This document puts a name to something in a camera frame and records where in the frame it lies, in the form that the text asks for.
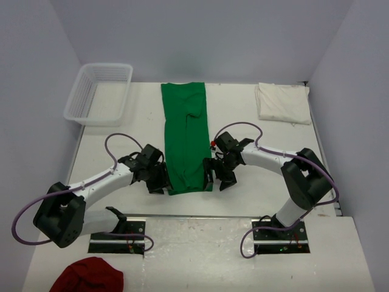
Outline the green t shirt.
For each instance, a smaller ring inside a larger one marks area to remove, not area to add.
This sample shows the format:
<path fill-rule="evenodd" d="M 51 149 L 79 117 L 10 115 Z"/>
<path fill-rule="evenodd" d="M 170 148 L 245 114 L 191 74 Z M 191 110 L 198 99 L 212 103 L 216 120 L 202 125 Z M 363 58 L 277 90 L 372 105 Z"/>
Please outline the green t shirt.
<path fill-rule="evenodd" d="M 172 185 L 169 195 L 201 192 L 203 159 L 211 158 L 204 83 L 163 83 L 165 161 Z"/>

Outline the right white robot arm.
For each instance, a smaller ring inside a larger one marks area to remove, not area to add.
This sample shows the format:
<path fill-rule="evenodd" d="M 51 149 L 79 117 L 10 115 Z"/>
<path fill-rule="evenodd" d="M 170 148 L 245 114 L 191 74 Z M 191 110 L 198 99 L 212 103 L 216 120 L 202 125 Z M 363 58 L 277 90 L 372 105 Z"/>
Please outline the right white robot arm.
<path fill-rule="evenodd" d="M 220 181 L 220 191 L 235 185 L 234 170 L 239 165 L 259 167 L 283 177 L 289 198 L 268 225 L 259 227 L 272 231 L 279 239 L 290 235 L 298 222 L 336 188 L 324 165 L 309 148 L 295 153 L 271 150 L 258 146 L 253 139 L 238 141 L 228 132 L 218 136 L 211 148 L 218 148 L 222 157 L 203 159 L 204 189 L 213 185 L 214 178 Z"/>

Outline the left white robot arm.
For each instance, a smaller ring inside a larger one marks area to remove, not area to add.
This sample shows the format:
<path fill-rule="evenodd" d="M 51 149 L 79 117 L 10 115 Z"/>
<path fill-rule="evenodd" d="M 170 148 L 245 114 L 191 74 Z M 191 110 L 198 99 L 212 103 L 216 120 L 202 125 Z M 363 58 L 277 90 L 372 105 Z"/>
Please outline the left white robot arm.
<path fill-rule="evenodd" d="M 164 154 L 152 145 L 114 162 L 106 172 L 89 181 L 65 186 L 52 185 L 44 197 L 33 224 L 59 248 L 68 247 L 78 237 L 102 234 L 113 239 L 145 238 L 126 233 L 127 217 L 114 207 L 93 211 L 90 207 L 116 190 L 145 182 L 149 193 L 171 190 Z"/>

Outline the folded white t shirt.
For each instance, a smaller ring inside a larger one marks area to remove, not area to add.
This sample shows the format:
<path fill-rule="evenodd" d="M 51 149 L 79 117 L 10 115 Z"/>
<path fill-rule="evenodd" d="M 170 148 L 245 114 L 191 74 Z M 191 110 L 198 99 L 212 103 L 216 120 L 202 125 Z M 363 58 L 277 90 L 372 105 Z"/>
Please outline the folded white t shirt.
<path fill-rule="evenodd" d="M 259 120 L 310 125 L 309 92 L 309 87 L 302 85 L 257 84 L 255 99 Z"/>

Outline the white plastic basket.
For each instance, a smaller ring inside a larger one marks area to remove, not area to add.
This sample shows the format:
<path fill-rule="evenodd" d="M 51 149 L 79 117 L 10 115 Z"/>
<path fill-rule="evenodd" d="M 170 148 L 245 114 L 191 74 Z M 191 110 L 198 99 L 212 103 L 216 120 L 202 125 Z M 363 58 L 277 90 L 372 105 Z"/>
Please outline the white plastic basket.
<path fill-rule="evenodd" d="M 86 127 L 121 125 L 133 67 L 123 63 L 89 63 L 81 67 L 63 116 Z"/>

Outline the red t shirt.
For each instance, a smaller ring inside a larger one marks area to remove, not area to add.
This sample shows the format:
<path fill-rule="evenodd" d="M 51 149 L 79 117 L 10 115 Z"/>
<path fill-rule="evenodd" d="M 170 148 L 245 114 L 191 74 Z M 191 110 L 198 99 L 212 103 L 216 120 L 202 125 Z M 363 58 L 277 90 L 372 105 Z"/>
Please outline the red t shirt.
<path fill-rule="evenodd" d="M 124 275 L 99 257 L 72 263 L 60 274 L 50 291 L 124 291 Z"/>

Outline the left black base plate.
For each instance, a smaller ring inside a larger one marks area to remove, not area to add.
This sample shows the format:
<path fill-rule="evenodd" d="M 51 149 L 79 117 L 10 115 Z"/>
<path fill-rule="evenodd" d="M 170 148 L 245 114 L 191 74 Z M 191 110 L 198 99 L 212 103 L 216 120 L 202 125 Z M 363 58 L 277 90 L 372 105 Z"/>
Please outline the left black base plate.
<path fill-rule="evenodd" d="M 119 232 L 123 236 L 92 234 L 89 239 L 90 254 L 137 254 L 144 255 L 146 244 L 150 241 L 133 234 L 145 234 L 146 218 L 128 217 Z"/>

